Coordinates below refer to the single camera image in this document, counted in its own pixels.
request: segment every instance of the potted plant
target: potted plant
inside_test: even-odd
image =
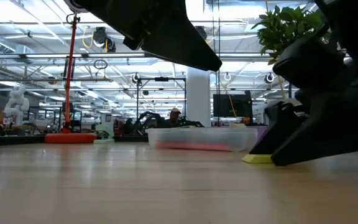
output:
[[[269,55],[273,58],[268,64],[274,64],[283,51],[294,41],[306,34],[318,31],[323,26],[323,22],[318,12],[304,10],[301,7],[296,9],[284,7],[280,10],[275,6],[274,11],[268,11],[260,15],[261,21],[256,23],[252,29],[259,25],[264,28],[258,30],[259,43],[263,45],[261,54]]]

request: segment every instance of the white humanoid robot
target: white humanoid robot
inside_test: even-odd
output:
[[[15,125],[23,124],[23,111],[28,111],[30,107],[29,99],[24,98],[25,91],[24,86],[15,86],[9,93],[9,101],[4,109],[6,118],[16,116]]]

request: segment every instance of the white column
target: white column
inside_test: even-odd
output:
[[[187,68],[186,115],[190,121],[211,126],[211,92],[209,74],[196,68]]]

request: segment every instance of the wooden floor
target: wooden floor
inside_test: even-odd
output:
[[[0,223],[358,223],[358,153],[280,168],[243,155],[0,147]]]

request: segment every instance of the clear plastic bin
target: clear plastic bin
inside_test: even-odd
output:
[[[251,150],[258,130],[254,128],[149,129],[151,147],[217,151]]]

